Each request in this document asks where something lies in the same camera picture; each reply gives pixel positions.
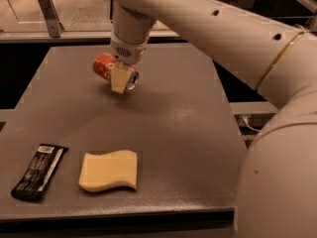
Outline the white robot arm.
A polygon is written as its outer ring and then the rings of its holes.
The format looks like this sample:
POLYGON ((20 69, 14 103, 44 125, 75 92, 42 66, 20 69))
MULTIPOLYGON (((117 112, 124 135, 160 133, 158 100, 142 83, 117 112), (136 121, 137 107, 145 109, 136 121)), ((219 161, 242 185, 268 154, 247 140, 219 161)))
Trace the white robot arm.
POLYGON ((235 238, 317 238, 316 37, 217 0, 113 0, 112 44, 159 20, 278 109, 241 165, 235 238))

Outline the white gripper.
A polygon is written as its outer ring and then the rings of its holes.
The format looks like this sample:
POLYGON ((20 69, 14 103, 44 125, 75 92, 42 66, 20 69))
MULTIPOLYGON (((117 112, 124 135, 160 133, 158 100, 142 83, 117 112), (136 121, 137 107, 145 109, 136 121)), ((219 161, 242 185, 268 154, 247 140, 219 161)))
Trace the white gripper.
POLYGON ((111 89, 122 94, 132 74, 131 68, 127 64, 138 63, 145 50, 147 43, 129 44, 119 39, 114 32, 111 33, 110 49, 116 60, 111 68, 111 89))

